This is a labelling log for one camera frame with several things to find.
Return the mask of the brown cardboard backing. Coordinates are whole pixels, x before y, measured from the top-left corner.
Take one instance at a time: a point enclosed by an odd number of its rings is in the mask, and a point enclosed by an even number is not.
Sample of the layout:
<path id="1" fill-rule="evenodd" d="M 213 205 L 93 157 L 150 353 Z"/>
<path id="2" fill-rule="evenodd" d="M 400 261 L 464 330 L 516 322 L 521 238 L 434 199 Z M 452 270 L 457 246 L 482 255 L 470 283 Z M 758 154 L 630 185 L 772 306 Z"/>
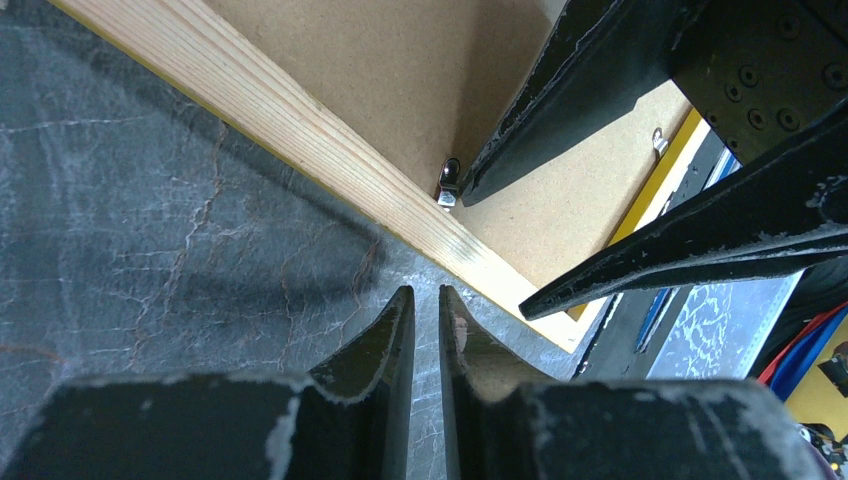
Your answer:
<path id="1" fill-rule="evenodd" d="M 563 9 L 560 1 L 215 1 L 213 10 L 407 175 L 468 168 Z M 612 237 L 653 169 L 656 128 L 689 104 L 672 83 L 454 217 L 534 286 Z"/>

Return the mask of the yellow picture frame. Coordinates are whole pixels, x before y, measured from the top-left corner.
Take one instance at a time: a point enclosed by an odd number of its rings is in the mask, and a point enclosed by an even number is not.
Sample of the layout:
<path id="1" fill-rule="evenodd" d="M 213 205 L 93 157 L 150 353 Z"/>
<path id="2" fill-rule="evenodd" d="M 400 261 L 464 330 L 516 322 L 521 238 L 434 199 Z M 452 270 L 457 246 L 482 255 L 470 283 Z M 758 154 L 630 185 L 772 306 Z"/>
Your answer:
<path id="1" fill-rule="evenodd" d="M 215 1 L 63 1 L 79 21 L 212 113 L 516 315 L 534 286 L 212 8 Z M 653 169 L 604 245 L 654 219 L 708 125 L 689 105 L 656 128 Z"/>

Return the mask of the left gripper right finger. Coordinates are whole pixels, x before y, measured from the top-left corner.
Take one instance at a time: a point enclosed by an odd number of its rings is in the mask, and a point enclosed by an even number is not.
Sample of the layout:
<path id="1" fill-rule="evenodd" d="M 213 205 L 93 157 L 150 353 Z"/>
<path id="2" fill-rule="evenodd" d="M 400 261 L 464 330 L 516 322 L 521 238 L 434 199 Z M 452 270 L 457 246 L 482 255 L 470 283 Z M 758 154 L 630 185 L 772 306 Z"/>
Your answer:
<path id="1" fill-rule="evenodd" d="M 560 382 L 439 293 L 451 479 L 825 479 L 766 388 L 739 380 Z"/>

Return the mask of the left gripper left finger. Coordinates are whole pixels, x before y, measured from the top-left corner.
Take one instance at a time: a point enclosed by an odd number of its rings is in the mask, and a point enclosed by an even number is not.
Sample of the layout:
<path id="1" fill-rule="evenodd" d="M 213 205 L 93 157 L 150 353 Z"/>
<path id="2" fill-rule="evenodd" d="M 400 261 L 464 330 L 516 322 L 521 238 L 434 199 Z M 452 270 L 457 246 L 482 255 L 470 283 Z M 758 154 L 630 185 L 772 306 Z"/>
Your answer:
<path id="1" fill-rule="evenodd" d="M 305 373 L 90 376 L 41 409 L 6 479 L 402 479 L 413 289 Z"/>

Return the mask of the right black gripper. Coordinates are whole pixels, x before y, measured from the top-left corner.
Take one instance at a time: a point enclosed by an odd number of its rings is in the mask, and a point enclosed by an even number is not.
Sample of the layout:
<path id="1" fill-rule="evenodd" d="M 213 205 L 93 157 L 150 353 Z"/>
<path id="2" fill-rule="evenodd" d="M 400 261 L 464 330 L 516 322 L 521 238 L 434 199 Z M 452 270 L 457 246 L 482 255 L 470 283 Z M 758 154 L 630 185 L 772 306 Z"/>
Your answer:
<path id="1" fill-rule="evenodd" d="M 461 201 L 503 190 L 671 77 L 751 163 L 538 290 L 519 306 L 525 319 L 846 256 L 847 115 L 834 113 L 847 102 L 844 1 L 709 1 L 697 17 L 693 1 L 566 2 L 461 180 Z"/>

